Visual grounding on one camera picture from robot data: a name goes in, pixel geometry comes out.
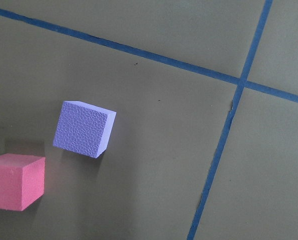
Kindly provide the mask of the purple foam cube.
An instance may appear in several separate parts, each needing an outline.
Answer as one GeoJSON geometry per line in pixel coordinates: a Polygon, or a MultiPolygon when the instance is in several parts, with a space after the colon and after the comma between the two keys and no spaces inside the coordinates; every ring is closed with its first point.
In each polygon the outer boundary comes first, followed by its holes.
{"type": "Polygon", "coordinates": [[[62,104],[53,146],[98,158],[107,148],[116,112],[81,101],[62,104]]]}

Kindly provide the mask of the pink foam cube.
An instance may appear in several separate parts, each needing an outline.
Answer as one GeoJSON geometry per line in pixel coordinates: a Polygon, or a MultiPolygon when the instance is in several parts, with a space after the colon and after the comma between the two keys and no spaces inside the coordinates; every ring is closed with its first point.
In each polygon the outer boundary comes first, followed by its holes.
{"type": "Polygon", "coordinates": [[[0,155],[0,209],[23,211],[45,191],[43,156],[0,155]]]}

